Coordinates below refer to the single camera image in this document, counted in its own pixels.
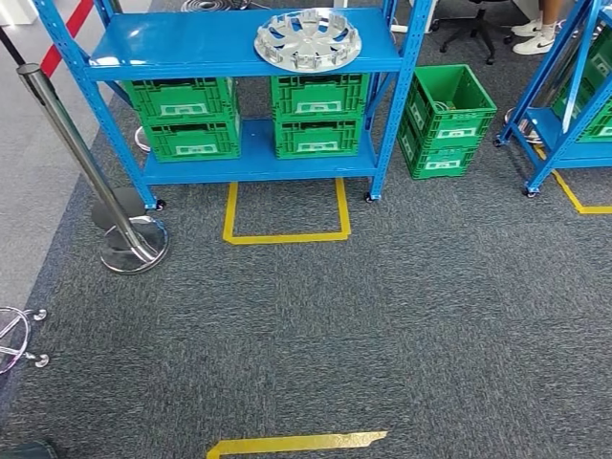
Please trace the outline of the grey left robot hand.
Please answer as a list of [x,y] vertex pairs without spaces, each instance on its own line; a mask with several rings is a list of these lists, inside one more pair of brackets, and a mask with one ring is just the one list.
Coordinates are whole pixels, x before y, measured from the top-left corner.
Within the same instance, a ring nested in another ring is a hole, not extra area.
[[1,459],[58,459],[54,448],[45,441],[33,441],[1,449]]

